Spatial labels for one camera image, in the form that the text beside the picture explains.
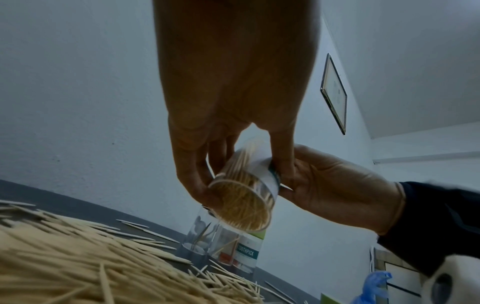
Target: toothpick container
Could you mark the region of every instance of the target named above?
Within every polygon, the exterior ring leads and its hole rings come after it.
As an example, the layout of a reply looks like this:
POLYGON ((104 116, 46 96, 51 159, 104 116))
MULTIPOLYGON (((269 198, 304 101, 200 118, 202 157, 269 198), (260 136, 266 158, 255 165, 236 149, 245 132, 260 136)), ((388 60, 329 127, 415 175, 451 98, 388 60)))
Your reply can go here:
POLYGON ((212 210, 217 218, 242 231, 267 228, 280 188, 270 145, 263 140, 248 141, 209 187, 223 201, 221 209, 212 210))

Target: ceiling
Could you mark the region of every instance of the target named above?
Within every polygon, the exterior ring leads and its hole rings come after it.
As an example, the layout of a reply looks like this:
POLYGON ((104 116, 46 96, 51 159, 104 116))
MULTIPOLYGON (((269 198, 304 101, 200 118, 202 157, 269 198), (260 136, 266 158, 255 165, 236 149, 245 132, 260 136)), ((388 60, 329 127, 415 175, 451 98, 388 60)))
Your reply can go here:
POLYGON ((480 121, 480 1, 323 0, 372 137, 480 121))

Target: finger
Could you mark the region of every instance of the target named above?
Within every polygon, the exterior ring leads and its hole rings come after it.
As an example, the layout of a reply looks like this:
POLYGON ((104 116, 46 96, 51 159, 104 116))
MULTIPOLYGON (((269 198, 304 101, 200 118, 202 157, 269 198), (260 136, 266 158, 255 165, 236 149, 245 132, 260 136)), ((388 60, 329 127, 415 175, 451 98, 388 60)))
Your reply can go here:
POLYGON ((304 146, 295 145, 295 158, 304 161, 318 170, 326 170, 345 161, 319 150, 304 146))
POLYGON ((176 175, 188 193, 200 204, 216 208, 222 201, 201 180, 197 171, 197 154, 180 148, 172 140, 173 160, 176 175))
POLYGON ((226 138, 226 160, 229 160, 235 153, 235 143, 237 143, 239 136, 240 134, 235 134, 226 138))
POLYGON ((210 185, 213 181, 214 177, 212 176, 212 172, 210 171, 209 166, 207 165, 207 153, 209 151, 209 145, 204 144, 200 149, 196 152, 196 169, 200 176, 201 181, 205 185, 210 185))
POLYGON ((208 144, 208 163, 213 173, 217 175, 227 161, 227 141, 215 140, 208 144))
POLYGON ((289 200, 292 203, 294 202, 295 192, 283 186, 280 186, 280 190, 278 191, 278 195, 283 197, 286 200, 289 200))
POLYGON ((294 175, 294 131, 295 125, 290 128, 270 132, 270 144, 273 163, 281 175, 294 175))

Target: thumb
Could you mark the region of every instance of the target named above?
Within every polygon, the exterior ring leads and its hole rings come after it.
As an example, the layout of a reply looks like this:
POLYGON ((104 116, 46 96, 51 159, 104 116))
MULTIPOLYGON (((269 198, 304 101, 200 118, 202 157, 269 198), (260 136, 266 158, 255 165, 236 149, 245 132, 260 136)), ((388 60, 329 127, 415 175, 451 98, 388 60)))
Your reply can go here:
POLYGON ((284 177, 294 176, 294 131, 295 125, 286 130, 270 133, 272 161, 284 177))
POLYGON ((296 159, 304 161, 318 170, 326 170, 344 162, 331 154, 323 153, 304 145, 296 144, 294 152, 296 159))

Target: framed certificate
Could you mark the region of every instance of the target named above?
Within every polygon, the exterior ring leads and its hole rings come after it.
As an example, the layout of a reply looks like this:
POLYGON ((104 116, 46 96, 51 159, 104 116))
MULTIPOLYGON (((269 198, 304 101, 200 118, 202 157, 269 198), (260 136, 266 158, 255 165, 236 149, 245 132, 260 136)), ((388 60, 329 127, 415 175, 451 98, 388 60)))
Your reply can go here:
POLYGON ((347 131, 347 93, 330 53, 326 55, 320 91, 341 132, 345 135, 347 131))

